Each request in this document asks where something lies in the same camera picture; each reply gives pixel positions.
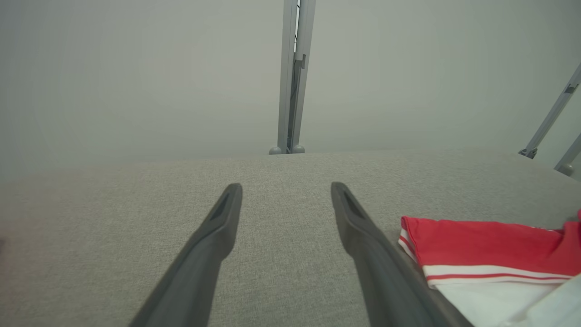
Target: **red stripe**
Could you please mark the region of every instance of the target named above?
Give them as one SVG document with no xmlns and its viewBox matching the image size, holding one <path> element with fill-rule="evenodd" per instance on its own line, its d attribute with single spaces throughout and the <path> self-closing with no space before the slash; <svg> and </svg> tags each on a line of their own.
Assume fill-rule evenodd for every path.
<svg viewBox="0 0 581 327">
<path fill-rule="evenodd" d="M 519 278 L 527 278 L 527 279 L 538 279 L 538 280 L 546 280 L 546 279 L 564 279 L 567 280 L 569 278 L 566 277 L 531 277 L 531 276 L 523 276 L 523 275 L 516 275 L 514 273 L 489 273 L 484 275 L 460 275 L 460 274 L 448 274 L 448 275 L 436 275 L 436 276 L 428 276 L 427 280 L 432 279 L 448 279 L 448 278 L 493 278 L 493 277 L 519 277 Z"/>
<path fill-rule="evenodd" d="M 413 254 L 415 254 L 414 247 L 410 245 L 410 243 L 406 240 L 405 237 L 400 236 L 400 240 L 407 245 L 407 248 L 409 248 Z"/>
</svg>

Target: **gray wall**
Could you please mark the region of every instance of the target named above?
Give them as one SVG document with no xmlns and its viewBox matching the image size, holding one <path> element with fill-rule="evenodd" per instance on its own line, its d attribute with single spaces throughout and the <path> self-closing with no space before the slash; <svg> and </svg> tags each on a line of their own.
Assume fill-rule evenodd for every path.
<svg viewBox="0 0 581 327">
<path fill-rule="evenodd" d="M 0 180 L 276 145 L 282 1 L 3 0 Z"/>
<path fill-rule="evenodd" d="M 300 143 L 518 152 L 580 35 L 579 0 L 317 1 Z"/>
</svg>

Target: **folded garment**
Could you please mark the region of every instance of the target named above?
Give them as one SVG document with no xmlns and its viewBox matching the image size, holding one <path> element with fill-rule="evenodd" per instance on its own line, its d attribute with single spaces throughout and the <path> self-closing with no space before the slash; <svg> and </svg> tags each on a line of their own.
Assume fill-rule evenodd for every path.
<svg viewBox="0 0 581 327">
<path fill-rule="evenodd" d="M 500 222 L 402 217 L 399 244 L 428 285 L 564 283 L 581 273 L 581 225 L 552 230 Z"/>
<path fill-rule="evenodd" d="M 398 243 L 420 265 L 428 285 L 476 327 L 541 326 L 547 319 L 573 326 L 576 316 L 569 311 L 581 312 L 581 302 L 565 308 L 555 293 L 572 294 L 581 285 L 558 287 L 581 273 L 578 221 L 551 230 L 402 217 L 401 226 Z"/>
</svg>

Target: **gray fabric surface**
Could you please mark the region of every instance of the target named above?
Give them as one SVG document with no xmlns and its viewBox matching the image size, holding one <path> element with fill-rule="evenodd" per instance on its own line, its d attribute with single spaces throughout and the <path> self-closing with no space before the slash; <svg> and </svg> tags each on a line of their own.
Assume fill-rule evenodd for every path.
<svg viewBox="0 0 581 327">
<path fill-rule="evenodd" d="M 581 184 L 482 149 L 142 163 L 37 176 L 0 191 L 0 325 L 123 326 L 223 188 L 243 186 L 211 326 L 365 326 L 335 226 L 346 183 L 391 241 L 402 215 L 559 228 Z"/>
</svg>

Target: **textured fabric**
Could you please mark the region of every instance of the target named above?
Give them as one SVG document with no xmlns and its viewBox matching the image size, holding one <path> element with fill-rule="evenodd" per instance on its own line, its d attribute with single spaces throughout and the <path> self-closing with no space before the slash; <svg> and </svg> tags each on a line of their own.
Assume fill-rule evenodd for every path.
<svg viewBox="0 0 581 327">
<path fill-rule="evenodd" d="M 581 273 L 581 223 L 543 229 L 515 223 L 401 218 L 397 241 L 428 285 L 564 283 Z"/>
<path fill-rule="evenodd" d="M 58 172 L 0 191 L 0 325 L 129 323 L 224 187 L 242 184 L 236 244 L 210 326 L 365 326 L 335 225 L 349 186 L 397 242 L 400 217 L 560 228 L 581 184 L 482 149 L 271 155 Z"/>
</svg>

